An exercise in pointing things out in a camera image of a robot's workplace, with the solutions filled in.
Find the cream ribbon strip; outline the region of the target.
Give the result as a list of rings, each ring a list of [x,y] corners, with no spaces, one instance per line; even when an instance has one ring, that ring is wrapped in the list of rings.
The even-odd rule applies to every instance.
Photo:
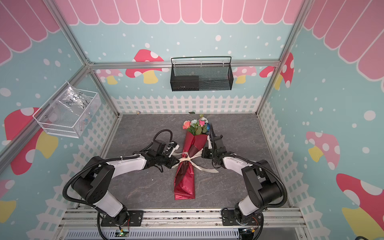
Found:
[[[202,156],[202,152],[203,152],[203,151],[200,150],[200,151],[198,151],[198,152],[197,152],[194,156],[192,156],[192,157],[189,156],[188,152],[183,152],[183,153],[176,153],[176,152],[174,152],[174,153],[172,154],[173,157],[176,157],[176,156],[182,156],[182,157],[179,159],[179,163],[177,163],[176,165],[172,166],[172,169],[173,169],[173,168],[177,168],[182,162],[187,161],[187,162],[191,163],[191,165],[192,165],[194,168],[196,168],[196,169],[198,169],[198,170],[200,170],[200,171],[207,172],[207,173],[213,173],[213,174],[215,174],[215,173],[219,173],[219,171],[217,171],[216,169],[206,169],[206,168],[203,168],[203,167],[200,167],[200,166],[196,165],[196,164],[193,162],[193,160],[194,160],[195,158],[199,158],[199,157]]]

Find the light blue fake flower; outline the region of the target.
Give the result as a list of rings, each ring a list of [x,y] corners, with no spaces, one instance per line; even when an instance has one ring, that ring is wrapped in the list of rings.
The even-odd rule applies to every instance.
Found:
[[[199,120],[205,121],[205,125],[203,127],[200,126]],[[206,132],[206,124],[209,124],[208,119],[205,118],[203,114],[200,114],[199,119],[191,120],[191,127],[187,129],[187,131],[194,136],[208,134],[209,132]]]

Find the pink orange fake rose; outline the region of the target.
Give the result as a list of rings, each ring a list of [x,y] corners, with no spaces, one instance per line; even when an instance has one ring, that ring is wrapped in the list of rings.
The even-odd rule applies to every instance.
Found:
[[[190,127],[191,127],[191,121],[185,121],[185,122],[183,123],[183,129],[184,129],[184,130],[189,129]]]

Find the dark red wrapping paper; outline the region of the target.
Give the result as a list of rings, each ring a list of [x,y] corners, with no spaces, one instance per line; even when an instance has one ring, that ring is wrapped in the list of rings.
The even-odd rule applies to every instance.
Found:
[[[194,157],[202,150],[207,142],[208,136],[205,134],[193,135],[187,132],[182,158]],[[175,200],[195,199],[195,172],[194,166],[190,161],[182,161],[178,165],[174,180]]]

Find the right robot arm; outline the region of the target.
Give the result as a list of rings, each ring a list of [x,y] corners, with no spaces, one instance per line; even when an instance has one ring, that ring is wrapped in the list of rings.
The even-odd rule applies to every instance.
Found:
[[[234,218],[240,225],[245,225],[252,217],[261,218],[262,211],[267,208],[282,207],[288,200],[288,192],[268,161],[254,162],[228,152],[222,138],[210,134],[209,146],[203,149],[203,158],[211,159],[215,169],[225,168],[241,175],[247,190],[247,196],[223,217]]]

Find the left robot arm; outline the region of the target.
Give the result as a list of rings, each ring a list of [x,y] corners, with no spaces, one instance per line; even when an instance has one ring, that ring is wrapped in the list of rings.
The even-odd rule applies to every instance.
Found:
[[[154,140],[146,149],[131,156],[114,159],[93,157],[65,184],[63,197],[67,201],[90,206],[115,222],[128,221],[130,214],[127,208],[109,192],[112,179],[151,167],[161,172],[163,167],[170,169],[180,162],[173,155],[178,148],[176,142],[165,144]]]

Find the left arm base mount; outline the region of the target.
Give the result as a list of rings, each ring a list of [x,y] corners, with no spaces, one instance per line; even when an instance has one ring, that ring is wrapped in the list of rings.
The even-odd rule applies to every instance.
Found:
[[[102,217],[102,227],[140,227],[144,218],[144,211],[123,210],[116,217],[106,215]]]

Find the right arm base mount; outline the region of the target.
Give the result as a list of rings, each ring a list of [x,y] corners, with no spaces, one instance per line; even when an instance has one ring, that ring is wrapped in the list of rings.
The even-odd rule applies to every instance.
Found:
[[[224,226],[261,226],[264,223],[262,213],[243,215],[239,209],[223,208],[221,218]]]

